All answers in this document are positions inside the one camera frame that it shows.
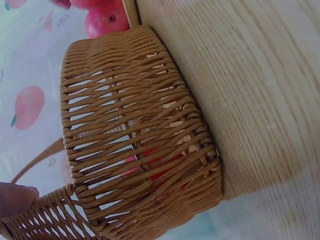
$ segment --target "basket handle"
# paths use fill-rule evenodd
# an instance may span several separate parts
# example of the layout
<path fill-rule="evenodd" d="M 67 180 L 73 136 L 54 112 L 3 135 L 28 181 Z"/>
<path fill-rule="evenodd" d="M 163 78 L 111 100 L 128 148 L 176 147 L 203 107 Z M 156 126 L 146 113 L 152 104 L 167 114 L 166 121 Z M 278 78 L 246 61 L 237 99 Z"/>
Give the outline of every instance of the basket handle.
<path fill-rule="evenodd" d="M 47 157 L 54 155 L 58 152 L 61 152 L 65 149 L 64 139 L 61 137 L 53 144 L 51 144 L 46 150 L 40 153 L 35 159 L 28 163 L 11 181 L 12 184 L 15 184 L 30 168 L 34 165 L 38 164 L 42 160 L 46 159 Z"/>

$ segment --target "finger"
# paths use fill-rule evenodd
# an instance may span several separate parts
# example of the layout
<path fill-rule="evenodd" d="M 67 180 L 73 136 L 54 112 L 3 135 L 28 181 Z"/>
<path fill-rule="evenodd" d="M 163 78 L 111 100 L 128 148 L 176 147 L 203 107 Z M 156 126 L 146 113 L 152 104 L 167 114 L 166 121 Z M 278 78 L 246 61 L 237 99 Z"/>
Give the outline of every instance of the finger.
<path fill-rule="evenodd" d="M 38 197 L 35 187 L 0 182 L 0 218 L 25 213 Z"/>

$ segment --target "wood grain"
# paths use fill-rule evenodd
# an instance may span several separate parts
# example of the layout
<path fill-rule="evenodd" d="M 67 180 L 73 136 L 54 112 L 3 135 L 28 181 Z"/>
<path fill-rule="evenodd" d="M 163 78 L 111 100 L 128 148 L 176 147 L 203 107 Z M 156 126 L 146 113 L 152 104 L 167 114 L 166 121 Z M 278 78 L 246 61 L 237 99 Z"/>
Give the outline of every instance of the wood grain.
<path fill-rule="evenodd" d="M 137 4 L 135 0 L 122 0 L 122 4 L 125 9 L 126 17 L 128 18 L 130 27 L 137 27 L 140 25 L 140 17 L 137 10 Z"/>
<path fill-rule="evenodd" d="M 222 156 L 228 201 L 215 208 L 214 221 L 229 208 L 228 217 L 242 216 L 250 229 L 266 224 L 260 239 L 300 239 L 297 229 L 320 239 L 320 1 L 137 5 L 176 61 Z M 281 211 L 290 201 L 293 213 Z"/>

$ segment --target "red apple print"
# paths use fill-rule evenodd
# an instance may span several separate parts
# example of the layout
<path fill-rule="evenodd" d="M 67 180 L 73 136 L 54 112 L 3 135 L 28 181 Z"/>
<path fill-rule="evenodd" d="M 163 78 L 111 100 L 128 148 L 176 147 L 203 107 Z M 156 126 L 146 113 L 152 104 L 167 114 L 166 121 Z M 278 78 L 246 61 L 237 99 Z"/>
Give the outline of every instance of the red apple print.
<path fill-rule="evenodd" d="M 85 32 L 89 38 L 125 31 L 130 28 L 122 0 L 113 1 L 108 7 L 99 7 L 88 11 Z"/>
<path fill-rule="evenodd" d="M 51 31 L 52 29 L 54 29 L 54 27 L 52 26 L 52 16 L 54 15 L 54 11 L 52 10 L 49 15 L 46 17 L 44 23 L 43 23 L 43 27 L 46 31 Z"/>
<path fill-rule="evenodd" d="M 59 27 L 59 26 L 60 26 L 61 24 L 63 24 L 68 18 L 69 18 L 69 15 L 64 15 L 64 16 L 60 17 L 56 26 Z"/>
<path fill-rule="evenodd" d="M 71 176 L 71 170 L 68 162 L 68 157 L 66 154 L 63 154 L 63 157 L 61 158 L 61 175 L 63 178 L 64 184 L 72 184 L 72 176 Z"/>
<path fill-rule="evenodd" d="M 31 127 L 38 119 L 42 108 L 45 105 L 44 91 L 38 86 L 24 88 L 15 100 L 15 115 L 11 127 L 19 130 Z"/>
<path fill-rule="evenodd" d="M 10 10 L 10 9 L 18 9 L 25 5 L 27 0 L 4 0 L 5 1 L 5 9 Z"/>
<path fill-rule="evenodd" d="M 114 0 L 70 0 L 78 9 L 91 10 L 108 7 Z"/>
<path fill-rule="evenodd" d="M 50 0 L 50 2 L 64 9 L 69 9 L 71 7 L 69 0 Z"/>
<path fill-rule="evenodd" d="M 151 149 L 151 150 L 145 151 L 145 152 L 143 153 L 143 155 L 144 155 L 145 157 L 147 157 L 147 156 L 151 155 L 152 153 L 154 153 L 155 151 L 156 151 L 156 149 Z M 168 163 L 170 163 L 170 162 L 172 162 L 172 161 L 176 161 L 176 160 L 178 160 L 179 158 L 181 158 L 181 157 L 183 157 L 183 156 L 184 156 L 184 155 L 183 155 L 182 153 L 179 153 L 177 156 L 175 156 L 175 157 L 173 157 L 172 159 L 170 159 L 169 161 L 165 162 L 163 165 L 166 165 L 166 164 L 168 164 Z M 156 163 L 157 161 L 160 161 L 160 160 L 163 159 L 163 158 L 164 158 L 164 157 L 158 157 L 158 158 L 156 158 L 156 159 L 148 162 L 148 165 L 151 166 L 152 164 Z M 135 160 L 136 160 L 136 157 L 135 157 L 135 156 L 131 156 L 131 157 L 127 158 L 127 159 L 125 160 L 125 162 L 128 163 L 128 162 L 135 161 Z M 167 170 L 165 170 L 165 171 L 159 172 L 159 173 L 151 176 L 150 179 L 151 179 L 152 181 L 155 181 L 155 180 L 157 180 L 158 178 L 160 178 L 162 175 L 164 175 L 165 173 L 169 172 L 170 170 L 171 170 L 171 168 L 169 168 L 169 169 L 167 169 Z M 130 170 L 124 172 L 124 173 L 121 174 L 121 175 L 123 176 L 123 175 L 129 174 L 129 173 L 132 173 L 132 172 L 134 172 L 134 171 L 140 171 L 139 167 L 135 167 L 135 168 L 133 168 L 133 169 L 130 169 Z M 161 187 L 161 185 L 162 185 L 162 184 L 159 184 L 159 185 L 155 186 L 153 190 L 158 189 L 159 187 Z"/>

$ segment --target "rattan weave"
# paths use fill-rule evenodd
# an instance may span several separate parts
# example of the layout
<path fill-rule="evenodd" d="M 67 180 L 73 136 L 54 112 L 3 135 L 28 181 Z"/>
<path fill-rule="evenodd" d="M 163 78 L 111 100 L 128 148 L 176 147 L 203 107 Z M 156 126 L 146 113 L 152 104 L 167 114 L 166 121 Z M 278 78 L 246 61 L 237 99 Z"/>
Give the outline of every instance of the rattan weave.
<path fill-rule="evenodd" d="M 40 198 L 27 214 L 4 219 L 15 239 L 48 228 L 61 237 L 70 232 L 66 228 L 85 224 L 97 239 L 152 240 L 221 200 L 216 148 L 195 99 L 150 28 L 73 43 L 62 65 L 60 101 L 74 185 Z M 76 200 L 70 201 L 73 191 Z M 62 216 L 55 210 L 61 205 L 76 220 L 48 214 L 52 224 L 19 232 L 43 212 Z"/>

